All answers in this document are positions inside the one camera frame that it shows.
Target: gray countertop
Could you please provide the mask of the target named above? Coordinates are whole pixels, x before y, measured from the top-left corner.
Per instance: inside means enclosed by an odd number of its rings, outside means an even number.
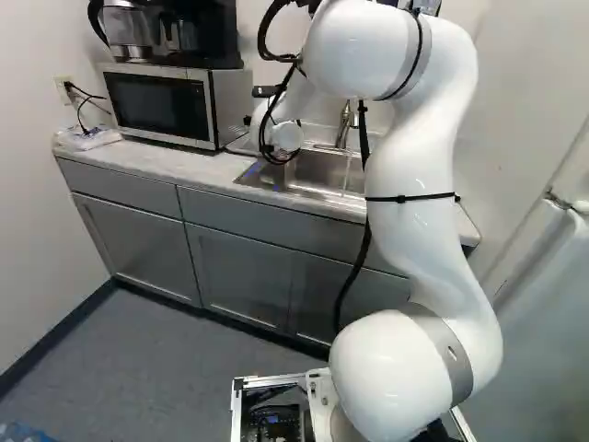
[[[344,201],[316,201],[303,196],[288,195],[235,184],[233,180],[256,162],[227,152],[216,155],[187,152],[123,140],[88,151],[78,151],[55,145],[57,157],[72,159],[102,168],[131,173],[144,178],[161,180],[180,186],[233,196],[243,200],[284,207],[313,215],[363,224],[364,202],[349,204]],[[480,234],[462,207],[456,205],[456,224],[462,244],[475,247]]]

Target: electrical outlet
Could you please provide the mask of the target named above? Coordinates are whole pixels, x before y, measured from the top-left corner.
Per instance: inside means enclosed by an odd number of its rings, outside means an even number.
[[[72,106],[72,96],[67,92],[65,88],[65,82],[70,81],[74,82],[72,77],[70,76],[57,76],[53,79],[55,82],[55,87],[57,87],[57,92],[59,93],[60,100],[64,104],[64,106]]]

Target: circuit board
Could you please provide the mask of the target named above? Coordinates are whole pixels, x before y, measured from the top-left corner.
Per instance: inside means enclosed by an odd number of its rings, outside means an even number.
[[[297,404],[267,405],[242,418],[242,442],[302,442],[301,412]]]

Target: microwave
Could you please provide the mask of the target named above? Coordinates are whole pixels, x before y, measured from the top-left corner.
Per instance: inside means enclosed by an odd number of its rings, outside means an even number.
[[[248,132],[253,78],[247,69],[99,67],[121,134],[216,150]]]

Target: cabinet door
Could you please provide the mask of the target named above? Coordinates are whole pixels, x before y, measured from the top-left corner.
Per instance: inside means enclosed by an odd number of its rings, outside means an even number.
[[[74,201],[112,274],[200,304],[180,221],[80,194]]]
[[[187,231],[204,306],[284,329],[294,252],[206,227]]]
[[[333,306],[351,265],[298,253],[294,274],[293,305],[289,328],[301,337],[331,343]],[[409,299],[409,280],[392,274],[362,269],[341,309],[347,325],[379,310],[397,308]]]

